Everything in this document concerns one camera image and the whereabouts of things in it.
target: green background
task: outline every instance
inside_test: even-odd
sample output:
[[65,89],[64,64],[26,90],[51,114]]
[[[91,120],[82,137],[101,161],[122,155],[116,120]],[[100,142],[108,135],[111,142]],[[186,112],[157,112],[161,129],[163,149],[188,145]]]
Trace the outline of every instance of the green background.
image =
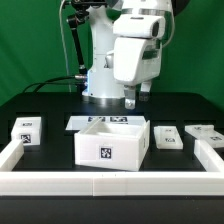
[[[0,3],[0,105],[26,86],[66,75],[58,11],[60,0],[10,0]],[[63,18],[73,9],[64,10]],[[191,0],[176,18],[172,43],[164,49],[152,92],[199,93],[224,110],[224,1]],[[77,61],[64,22],[70,73]],[[91,65],[90,28],[80,27],[87,67]],[[69,91],[46,87],[43,91]]]

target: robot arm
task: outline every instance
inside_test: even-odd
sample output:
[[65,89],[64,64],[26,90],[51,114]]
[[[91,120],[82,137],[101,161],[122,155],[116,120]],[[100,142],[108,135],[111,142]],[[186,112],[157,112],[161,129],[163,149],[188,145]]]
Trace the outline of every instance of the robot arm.
[[[134,109],[135,86],[142,83],[140,99],[146,101],[151,79],[160,73],[162,41],[173,17],[171,0],[71,0],[71,5],[76,9],[69,20],[73,36],[78,36],[77,26],[87,19],[92,29],[93,65],[86,72],[83,98],[114,102],[125,96],[125,107]],[[114,24],[106,16],[107,6],[121,11]]]
[[135,108],[135,86],[142,83],[140,100],[148,99],[151,80],[160,73],[162,40],[167,32],[170,0],[124,0],[115,21],[114,78],[124,85],[125,107]]

